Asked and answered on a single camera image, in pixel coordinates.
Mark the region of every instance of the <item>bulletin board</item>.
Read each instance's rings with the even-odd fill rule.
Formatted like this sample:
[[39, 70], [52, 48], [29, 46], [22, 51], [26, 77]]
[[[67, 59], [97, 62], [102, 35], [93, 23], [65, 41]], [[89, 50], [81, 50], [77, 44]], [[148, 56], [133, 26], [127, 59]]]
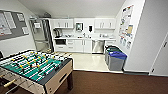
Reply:
[[130, 25], [130, 20], [132, 16], [133, 5], [126, 7], [122, 11], [119, 36], [120, 44], [125, 46], [127, 49], [130, 49], [133, 25]]
[[0, 10], [0, 40], [28, 34], [23, 13]]

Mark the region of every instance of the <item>dishwasher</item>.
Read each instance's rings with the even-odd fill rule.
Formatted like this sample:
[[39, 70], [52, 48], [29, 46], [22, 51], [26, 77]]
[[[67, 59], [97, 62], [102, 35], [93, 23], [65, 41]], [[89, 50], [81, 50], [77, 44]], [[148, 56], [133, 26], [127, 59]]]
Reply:
[[92, 40], [92, 53], [104, 53], [104, 40]]

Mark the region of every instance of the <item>foosball table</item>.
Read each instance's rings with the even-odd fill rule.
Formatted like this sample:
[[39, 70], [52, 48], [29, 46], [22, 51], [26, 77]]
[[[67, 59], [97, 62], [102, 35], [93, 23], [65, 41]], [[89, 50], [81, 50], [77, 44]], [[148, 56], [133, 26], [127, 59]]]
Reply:
[[6, 94], [18, 86], [34, 94], [53, 94], [66, 78], [71, 90], [73, 59], [70, 55], [27, 50], [0, 59], [0, 78], [10, 81], [4, 87], [16, 84]]

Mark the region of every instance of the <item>gray floor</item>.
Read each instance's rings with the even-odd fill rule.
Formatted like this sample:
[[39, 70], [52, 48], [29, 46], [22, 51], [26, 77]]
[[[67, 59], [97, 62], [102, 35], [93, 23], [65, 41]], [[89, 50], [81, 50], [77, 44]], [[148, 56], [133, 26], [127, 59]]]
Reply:
[[74, 60], [74, 70], [123, 73], [122, 71], [109, 71], [104, 54], [72, 53], [71, 57]]

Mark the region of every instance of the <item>upper cabinet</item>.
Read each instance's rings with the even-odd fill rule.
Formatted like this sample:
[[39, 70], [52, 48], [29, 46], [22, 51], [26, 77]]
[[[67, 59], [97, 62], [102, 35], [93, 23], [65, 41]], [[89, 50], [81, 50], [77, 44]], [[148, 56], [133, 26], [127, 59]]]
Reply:
[[55, 28], [73, 28], [73, 19], [54, 19]]
[[116, 19], [95, 19], [95, 29], [115, 29]]

